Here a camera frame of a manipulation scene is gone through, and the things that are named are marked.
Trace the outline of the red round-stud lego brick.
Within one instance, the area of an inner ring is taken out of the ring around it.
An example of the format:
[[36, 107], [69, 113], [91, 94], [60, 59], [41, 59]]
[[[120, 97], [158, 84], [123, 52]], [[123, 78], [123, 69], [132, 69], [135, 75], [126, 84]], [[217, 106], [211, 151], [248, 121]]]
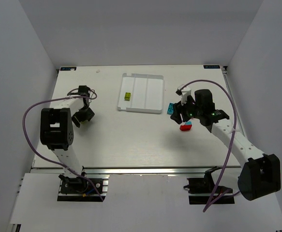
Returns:
[[180, 125], [179, 128], [181, 131], [190, 131], [192, 129], [192, 124], [184, 124]]

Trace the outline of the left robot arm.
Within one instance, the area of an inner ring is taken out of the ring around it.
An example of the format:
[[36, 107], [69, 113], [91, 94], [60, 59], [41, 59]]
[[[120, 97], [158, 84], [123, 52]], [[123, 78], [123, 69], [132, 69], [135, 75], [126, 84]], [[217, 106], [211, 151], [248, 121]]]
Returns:
[[66, 178], [77, 178], [83, 172], [73, 148], [74, 126], [80, 128], [95, 116], [89, 105], [96, 98], [95, 90], [79, 86], [56, 106], [41, 111], [40, 141], [56, 155]]

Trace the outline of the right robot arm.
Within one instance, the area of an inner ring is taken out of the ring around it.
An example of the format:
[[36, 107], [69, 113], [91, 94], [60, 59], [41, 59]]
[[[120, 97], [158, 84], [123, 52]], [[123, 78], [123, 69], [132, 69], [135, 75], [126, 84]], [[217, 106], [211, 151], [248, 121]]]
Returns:
[[242, 168], [237, 186], [245, 199], [252, 201], [281, 189], [279, 158], [265, 154], [237, 132], [229, 115], [215, 108], [210, 90], [200, 89], [192, 96], [191, 89], [185, 87], [177, 89], [176, 93], [181, 100], [173, 105], [171, 119], [178, 124], [198, 119], [202, 126], [231, 148]]

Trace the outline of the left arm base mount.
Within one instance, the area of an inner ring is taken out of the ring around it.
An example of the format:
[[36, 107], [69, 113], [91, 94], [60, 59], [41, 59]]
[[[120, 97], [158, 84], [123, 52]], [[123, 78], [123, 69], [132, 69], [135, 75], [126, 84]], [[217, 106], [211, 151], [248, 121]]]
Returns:
[[92, 178], [92, 184], [80, 177], [59, 175], [58, 202], [103, 202], [105, 199], [104, 180]]

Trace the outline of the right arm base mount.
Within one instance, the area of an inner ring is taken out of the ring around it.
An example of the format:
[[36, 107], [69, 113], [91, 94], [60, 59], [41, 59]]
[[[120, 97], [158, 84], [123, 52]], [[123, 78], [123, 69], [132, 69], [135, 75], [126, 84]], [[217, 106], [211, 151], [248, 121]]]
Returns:
[[[183, 187], [189, 194], [189, 205], [206, 205], [215, 183], [212, 178], [212, 173], [222, 169], [221, 167], [214, 167], [206, 170], [203, 177], [188, 178], [188, 184]], [[225, 186], [218, 186], [213, 200], [221, 196], [229, 188]], [[230, 188], [229, 192], [218, 199], [214, 204], [235, 204], [233, 190]]]

